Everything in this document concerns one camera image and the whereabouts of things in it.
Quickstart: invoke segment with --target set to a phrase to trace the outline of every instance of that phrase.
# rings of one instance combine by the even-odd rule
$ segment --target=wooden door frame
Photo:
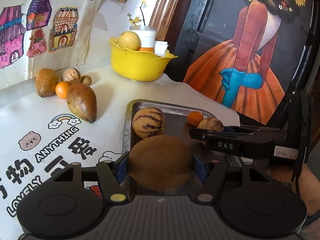
[[[157,41],[163,41],[168,32],[179,0],[157,0],[149,26],[156,28]]]

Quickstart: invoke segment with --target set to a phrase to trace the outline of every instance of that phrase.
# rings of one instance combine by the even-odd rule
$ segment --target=painting of woman
[[[188,68],[184,82],[266,124],[284,96],[278,78],[270,69],[278,30],[282,22],[295,21],[306,0],[245,1],[247,6],[239,13],[233,39],[199,57]]]

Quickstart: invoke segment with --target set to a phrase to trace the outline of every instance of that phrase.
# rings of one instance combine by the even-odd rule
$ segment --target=black hair
[[[300,15],[300,8],[297,6],[295,0],[257,0],[264,3],[268,11],[273,15],[279,15],[281,20],[286,23],[293,23],[296,17]],[[250,5],[251,1],[245,0],[247,5]]]

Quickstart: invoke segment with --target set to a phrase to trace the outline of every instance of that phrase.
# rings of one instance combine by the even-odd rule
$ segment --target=yellow bowl
[[[146,51],[134,51],[111,45],[111,66],[119,75],[137,81],[154,81],[160,78],[173,58],[177,56],[166,51],[164,57]]]

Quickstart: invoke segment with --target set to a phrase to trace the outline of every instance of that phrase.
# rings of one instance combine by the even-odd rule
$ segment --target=white label sticker
[[[298,157],[298,152],[299,151],[297,149],[276,146],[274,156],[286,158],[290,160],[296,160]]]

